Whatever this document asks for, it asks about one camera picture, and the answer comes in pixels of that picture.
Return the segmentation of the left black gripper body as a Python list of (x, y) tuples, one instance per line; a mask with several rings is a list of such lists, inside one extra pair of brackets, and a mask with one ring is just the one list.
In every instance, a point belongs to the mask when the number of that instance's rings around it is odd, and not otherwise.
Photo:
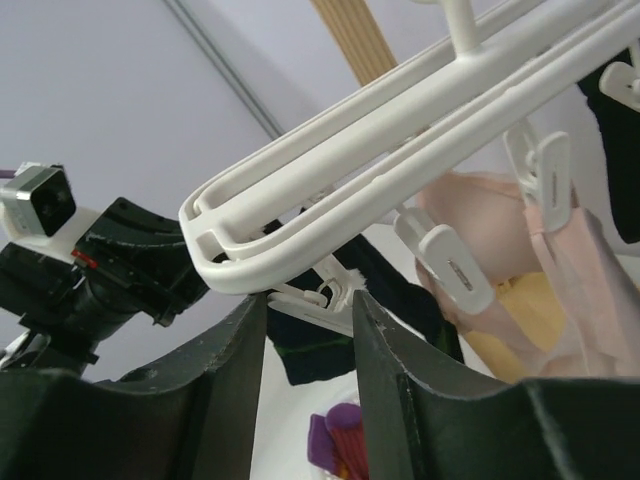
[(12, 242), (1, 251), (1, 307), (26, 328), (117, 328), (138, 313), (170, 325), (207, 287), (177, 221), (120, 197), (67, 264)]

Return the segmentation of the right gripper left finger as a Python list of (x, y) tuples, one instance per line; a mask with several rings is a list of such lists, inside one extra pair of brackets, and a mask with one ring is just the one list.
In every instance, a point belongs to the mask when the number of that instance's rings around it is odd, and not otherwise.
[(246, 479), (266, 338), (253, 295), (117, 382), (60, 369), (1, 376), (5, 479)]

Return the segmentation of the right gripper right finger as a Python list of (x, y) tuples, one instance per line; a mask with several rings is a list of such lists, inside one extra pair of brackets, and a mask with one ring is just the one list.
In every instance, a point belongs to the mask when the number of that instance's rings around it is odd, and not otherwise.
[(637, 380), (508, 385), (422, 341), (364, 291), (353, 314), (372, 478), (638, 477)]

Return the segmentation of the maroon purple sock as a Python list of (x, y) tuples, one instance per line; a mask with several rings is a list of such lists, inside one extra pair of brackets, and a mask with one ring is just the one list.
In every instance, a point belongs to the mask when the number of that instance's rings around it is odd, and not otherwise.
[(369, 479), (361, 407), (339, 403), (310, 416), (307, 460), (338, 479)]

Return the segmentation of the navy santa sock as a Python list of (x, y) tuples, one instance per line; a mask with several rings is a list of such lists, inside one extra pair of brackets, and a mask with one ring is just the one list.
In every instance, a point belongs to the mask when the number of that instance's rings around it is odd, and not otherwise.
[(464, 363), (455, 327), (441, 312), (435, 297), (409, 282), (363, 235), (359, 234), (333, 255), (348, 269), (358, 270), (371, 296), (427, 342)]
[(353, 339), (269, 308), (267, 337), (290, 385), (328, 381), (355, 370)]

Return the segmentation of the white plastic clip hanger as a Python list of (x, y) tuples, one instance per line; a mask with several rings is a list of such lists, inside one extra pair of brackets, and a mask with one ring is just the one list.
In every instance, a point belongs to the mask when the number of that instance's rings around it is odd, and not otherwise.
[(576, 129), (530, 116), (597, 69), (630, 102), (633, 70), (614, 62), (639, 37), (635, 1), (506, 1), (476, 15), (445, 1), (448, 36), (220, 172), (179, 211), (193, 266), (224, 294), (270, 291), (274, 307), (349, 333), (355, 283), (333, 253), (384, 215), (465, 311), (492, 301), (454, 230), (408, 201), (494, 141), (520, 194), (555, 230), (569, 196), (606, 198), (605, 159)]

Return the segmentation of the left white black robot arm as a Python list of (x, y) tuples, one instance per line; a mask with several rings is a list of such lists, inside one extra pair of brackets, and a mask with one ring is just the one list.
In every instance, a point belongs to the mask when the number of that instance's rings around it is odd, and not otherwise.
[(98, 345), (139, 313), (170, 326), (206, 293), (177, 221), (120, 197), (79, 210), (54, 236), (1, 251), (1, 307), (26, 331), (1, 352), (3, 370), (95, 364)]

